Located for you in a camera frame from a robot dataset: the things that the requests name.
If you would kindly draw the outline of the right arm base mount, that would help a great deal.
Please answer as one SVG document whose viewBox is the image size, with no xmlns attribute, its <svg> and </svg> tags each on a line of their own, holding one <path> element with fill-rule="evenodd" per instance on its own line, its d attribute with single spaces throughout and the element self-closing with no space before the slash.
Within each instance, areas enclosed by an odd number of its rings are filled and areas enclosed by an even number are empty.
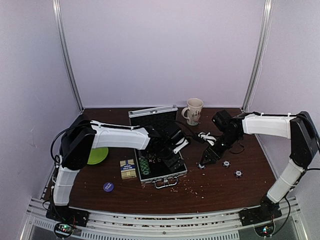
<svg viewBox="0 0 320 240">
<path fill-rule="evenodd" d="M 243 227 L 271 221 L 281 216 L 282 212 L 280 209 L 273 210 L 272 212 L 263 212 L 261 207 L 244 208 L 239 212 L 239 218 Z"/>
</svg>

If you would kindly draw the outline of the aluminium poker case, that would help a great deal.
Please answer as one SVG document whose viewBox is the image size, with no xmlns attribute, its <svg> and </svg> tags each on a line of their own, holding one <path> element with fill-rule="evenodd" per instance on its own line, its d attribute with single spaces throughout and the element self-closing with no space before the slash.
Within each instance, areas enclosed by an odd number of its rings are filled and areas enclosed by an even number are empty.
<svg viewBox="0 0 320 240">
<path fill-rule="evenodd" d="M 129 122 L 132 126 L 161 126 L 165 121 L 177 121 L 178 107 L 176 105 L 153 107 L 140 110 L 129 111 Z M 137 167 L 137 175 L 142 185 L 152 184 L 156 189 L 164 189 L 173 187 L 178 184 L 179 178 L 187 174 L 188 169 L 185 164 L 185 159 L 181 154 L 179 155 L 184 160 L 184 164 L 175 172 L 170 172 L 164 163 L 148 163 L 150 168 L 149 175 L 143 175 L 139 160 L 141 158 L 147 159 L 146 150 L 135 150 L 135 163 Z"/>
</svg>

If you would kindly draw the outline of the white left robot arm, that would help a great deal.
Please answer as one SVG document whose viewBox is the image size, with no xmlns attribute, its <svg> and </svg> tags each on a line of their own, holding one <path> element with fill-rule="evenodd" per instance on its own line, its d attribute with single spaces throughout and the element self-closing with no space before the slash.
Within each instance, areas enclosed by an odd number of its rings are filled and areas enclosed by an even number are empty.
<svg viewBox="0 0 320 240">
<path fill-rule="evenodd" d="M 190 144 L 189 138 L 170 121 L 169 129 L 157 131 L 151 125 L 125 126 L 102 123 L 95 120 L 76 120 L 59 132 L 54 140 L 60 139 L 57 155 L 52 155 L 57 166 L 57 176 L 53 183 L 52 213 L 61 222 L 72 218 L 68 206 L 70 194 L 77 174 L 83 169 L 93 149 L 127 148 L 146 150 L 169 165 L 178 167 L 180 151 Z"/>
</svg>

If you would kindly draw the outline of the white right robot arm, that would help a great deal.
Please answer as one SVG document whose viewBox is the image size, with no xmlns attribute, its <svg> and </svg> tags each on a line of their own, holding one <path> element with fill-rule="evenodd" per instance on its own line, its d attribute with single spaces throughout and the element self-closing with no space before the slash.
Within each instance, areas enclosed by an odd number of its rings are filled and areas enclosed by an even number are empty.
<svg viewBox="0 0 320 240">
<path fill-rule="evenodd" d="M 320 151 L 320 137 L 306 111 L 297 114 L 264 114 L 243 112 L 231 116 L 226 110 L 217 112 L 212 122 L 222 132 L 219 137 L 201 133 L 199 137 L 209 142 L 198 167 L 215 164 L 224 153 L 244 135 L 267 135 L 289 139 L 291 153 L 284 171 L 268 192 L 263 196 L 256 210 L 259 220 L 268 220 L 275 212 L 276 205 L 296 187 L 315 155 Z"/>
</svg>

